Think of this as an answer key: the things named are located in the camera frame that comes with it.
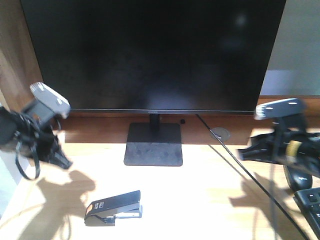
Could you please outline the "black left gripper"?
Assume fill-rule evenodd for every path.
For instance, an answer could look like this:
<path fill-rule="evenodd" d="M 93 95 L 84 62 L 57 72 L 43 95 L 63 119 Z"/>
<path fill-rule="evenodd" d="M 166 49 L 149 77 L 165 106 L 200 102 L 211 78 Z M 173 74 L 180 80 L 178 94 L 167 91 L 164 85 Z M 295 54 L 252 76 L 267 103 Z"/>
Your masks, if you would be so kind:
<path fill-rule="evenodd" d="M 38 100 L 29 103 L 22 112 L 0 107 L 0 149 L 4 152 L 18 150 L 24 157 L 35 155 L 42 162 L 69 169 L 72 162 L 61 150 L 57 136 L 49 122 L 56 114 Z"/>

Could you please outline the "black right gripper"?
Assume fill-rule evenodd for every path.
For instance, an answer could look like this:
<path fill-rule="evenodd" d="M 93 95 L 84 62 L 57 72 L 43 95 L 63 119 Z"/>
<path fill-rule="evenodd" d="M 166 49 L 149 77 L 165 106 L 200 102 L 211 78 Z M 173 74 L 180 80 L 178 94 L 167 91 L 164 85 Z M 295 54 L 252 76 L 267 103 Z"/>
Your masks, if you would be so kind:
<path fill-rule="evenodd" d="M 273 132 L 253 136 L 250 143 L 249 147 L 238 150 L 240 160 L 320 174 L 320 134 L 307 132 L 304 117 L 277 117 L 273 120 Z"/>

